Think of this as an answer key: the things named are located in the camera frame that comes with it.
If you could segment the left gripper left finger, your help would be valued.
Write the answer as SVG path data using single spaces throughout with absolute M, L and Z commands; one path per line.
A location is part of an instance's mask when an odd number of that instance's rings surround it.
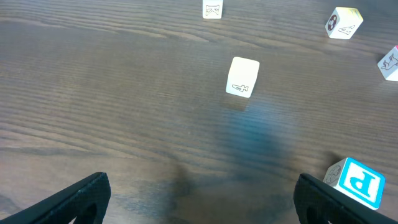
M 41 202 L 13 214 L 3 224 L 102 224 L 111 187 L 105 172 L 95 172 Z

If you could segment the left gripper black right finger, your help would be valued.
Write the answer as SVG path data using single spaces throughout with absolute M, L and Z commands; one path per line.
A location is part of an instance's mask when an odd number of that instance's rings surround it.
M 294 205 L 301 224 L 397 224 L 310 174 L 300 174 Z

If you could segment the red letter I block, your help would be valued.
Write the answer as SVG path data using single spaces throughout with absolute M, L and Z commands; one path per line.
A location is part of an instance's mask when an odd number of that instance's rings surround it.
M 398 81 L 397 46 L 394 46 L 378 63 L 380 72 L 387 81 Z

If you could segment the blue number 2 block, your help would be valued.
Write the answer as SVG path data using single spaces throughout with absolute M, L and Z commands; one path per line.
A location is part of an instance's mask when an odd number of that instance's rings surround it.
M 202 0 L 202 17 L 204 19 L 221 19 L 223 0 Z

